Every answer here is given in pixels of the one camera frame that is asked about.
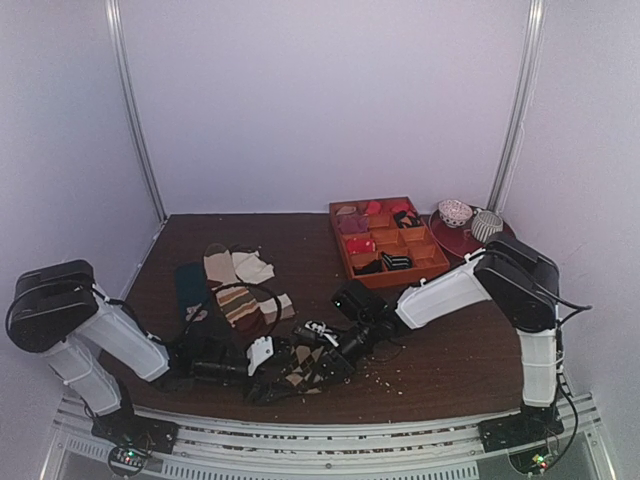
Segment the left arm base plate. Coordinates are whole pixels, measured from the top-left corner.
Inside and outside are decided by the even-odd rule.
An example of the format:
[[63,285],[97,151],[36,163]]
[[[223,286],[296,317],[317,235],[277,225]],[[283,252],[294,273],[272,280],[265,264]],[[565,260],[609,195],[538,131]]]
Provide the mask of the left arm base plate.
[[91,433],[120,447],[171,454],[178,430],[175,422],[140,416],[133,410],[120,408],[107,415],[96,415]]

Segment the brown argyle sock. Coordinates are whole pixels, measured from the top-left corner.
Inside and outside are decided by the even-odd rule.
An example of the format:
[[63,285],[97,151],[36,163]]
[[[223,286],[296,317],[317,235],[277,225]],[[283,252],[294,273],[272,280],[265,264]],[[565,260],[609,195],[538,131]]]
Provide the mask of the brown argyle sock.
[[322,392],[324,377],[320,360],[324,346],[296,345],[290,347],[291,357],[282,371],[283,385],[290,395],[313,395]]

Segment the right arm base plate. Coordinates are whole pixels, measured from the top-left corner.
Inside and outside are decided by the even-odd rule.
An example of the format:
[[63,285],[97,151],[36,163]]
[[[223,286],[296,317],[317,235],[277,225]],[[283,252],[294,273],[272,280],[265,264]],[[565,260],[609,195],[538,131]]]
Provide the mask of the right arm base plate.
[[481,421],[478,431],[484,451],[489,453],[543,441],[562,434],[564,426],[556,407],[522,405],[516,414]]

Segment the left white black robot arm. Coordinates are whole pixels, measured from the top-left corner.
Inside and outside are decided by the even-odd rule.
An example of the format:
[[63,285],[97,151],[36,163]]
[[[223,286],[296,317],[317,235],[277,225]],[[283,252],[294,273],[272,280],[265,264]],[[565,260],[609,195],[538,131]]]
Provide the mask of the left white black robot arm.
[[54,373],[100,416],[123,444],[144,433],[127,409],[126,386],[93,357],[99,347],[162,393],[184,393],[201,383],[238,385],[244,398],[265,405],[296,395],[304,384],[295,347],[271,335],[288,306],[253,295],[228,251],[176,272],[183,326],[172,339],[146,329],[133,309],[97,284],[92,265],[74,260],[21,274],[5,328],[21,350],[43,357]]

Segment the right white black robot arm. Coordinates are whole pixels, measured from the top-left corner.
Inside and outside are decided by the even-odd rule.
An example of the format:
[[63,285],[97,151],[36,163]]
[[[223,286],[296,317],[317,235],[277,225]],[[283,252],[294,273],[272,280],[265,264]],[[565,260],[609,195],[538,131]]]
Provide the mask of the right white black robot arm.
[[395,304],[352,280],[332,302],[351,321],[334,333],[320,322],[297,330],[287,380],[311,392],[348,377],[373,347],[426,327],[450,313],[493,302],[520,341],[523,389],[520,411],[509,417],[519,440],[535,440],[547,428],[562,429],[556,402],[563,347],[558,318],[559,270],[548,257],[505,234],[493,235],[453,270],[404,290]]

